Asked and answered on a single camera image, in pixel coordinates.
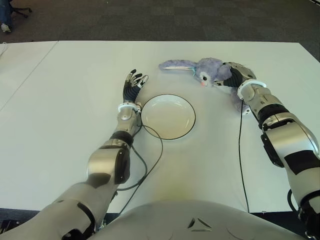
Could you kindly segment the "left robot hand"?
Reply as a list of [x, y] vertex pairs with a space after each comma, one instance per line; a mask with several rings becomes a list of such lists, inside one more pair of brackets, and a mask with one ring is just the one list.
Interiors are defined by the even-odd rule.
[[135, 103], [136, 99], [141, 91], [141, 89], [145, 86], [147, 81], [149, 80], [148, 75], [143, 75], [142, 73], [136, 73], [137, 70], [133, 69], [130, 71], [125, 79], [122, 97], [123, 102]]

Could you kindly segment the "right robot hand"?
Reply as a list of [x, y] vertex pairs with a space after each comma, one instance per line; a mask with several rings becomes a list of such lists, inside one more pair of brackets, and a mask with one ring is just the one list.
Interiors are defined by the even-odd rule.
[[256, 79], [250, 68], [236, 62], [223, 62], [217, 71], [213, 84], [215, 86], [238, 88], [246, 80]]

